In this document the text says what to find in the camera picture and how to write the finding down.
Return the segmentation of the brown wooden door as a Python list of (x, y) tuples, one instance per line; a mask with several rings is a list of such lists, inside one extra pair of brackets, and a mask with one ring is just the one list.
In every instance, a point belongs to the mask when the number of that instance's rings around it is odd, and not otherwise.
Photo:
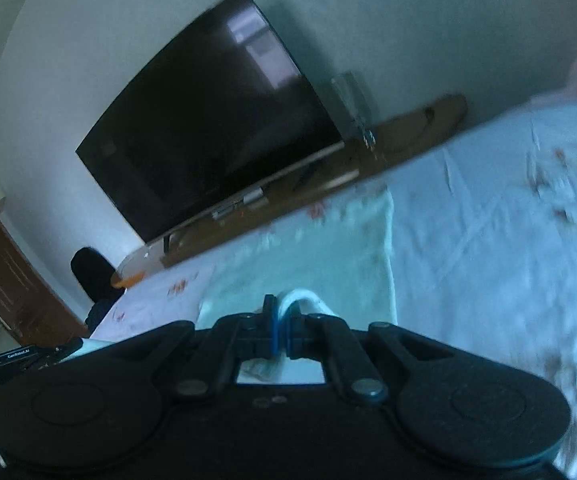
[(0, 223), (0, 318), (20, 344), (55, 347), (89, 330), (34, 270)]

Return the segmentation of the black office chair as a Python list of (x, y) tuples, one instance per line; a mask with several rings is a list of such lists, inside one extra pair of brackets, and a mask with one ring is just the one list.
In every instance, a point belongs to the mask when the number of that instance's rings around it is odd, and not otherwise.
[(92, 334), (104, 320), (110, 308), (124, 294), (124, 288), (112, 284), (115, 273), (113, 265), (96, 249), (82, 247), (70, 260), (70, 268), (77, 282), (92, 301), (86, 320)]

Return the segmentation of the black flat television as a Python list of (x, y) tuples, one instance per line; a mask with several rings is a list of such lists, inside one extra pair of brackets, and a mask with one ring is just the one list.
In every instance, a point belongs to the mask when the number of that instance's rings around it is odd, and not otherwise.
[(342, 145), (256, 2), (221, 0), (133, 77), (77, 155), (150, 242)]

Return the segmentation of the white knitted garment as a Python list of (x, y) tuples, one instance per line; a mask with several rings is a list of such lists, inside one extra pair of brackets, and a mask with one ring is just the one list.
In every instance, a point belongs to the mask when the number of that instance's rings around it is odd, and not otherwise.
[(386, 188), (331, 207), (302, 226), (266, 235), (218, 264), (197, 328), (229, 314), (258, 312), (264, 297), (302, 313), (343, 318), (354, 330), (397, 323), (392, 253), (393, 200)]

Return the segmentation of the brown wooden tv shelf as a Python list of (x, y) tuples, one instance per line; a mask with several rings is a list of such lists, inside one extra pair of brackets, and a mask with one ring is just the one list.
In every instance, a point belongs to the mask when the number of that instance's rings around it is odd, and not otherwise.
[(467, 112), (467, 99), (456, 93), (385, 120), (373, 128), (372, 148), (351, 140), (341, 150), (271, 182), (260, 200), (217, 220), (208, 217), (192, 223), (160, 262), (170, 268), (422, 155), (455, 136)]

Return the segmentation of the floral white bed sheet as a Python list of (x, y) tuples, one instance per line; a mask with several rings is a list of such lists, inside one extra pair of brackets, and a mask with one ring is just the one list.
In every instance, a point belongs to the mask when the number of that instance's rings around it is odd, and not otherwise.
[(121, 341), (197, 322), (224, 259), (383, 188), (393, 200), (395, 324), (557, 385), (573, 423), (556, 463), (577, 479), (577, 98), (502, 116), (147, 278), (94, 337)]

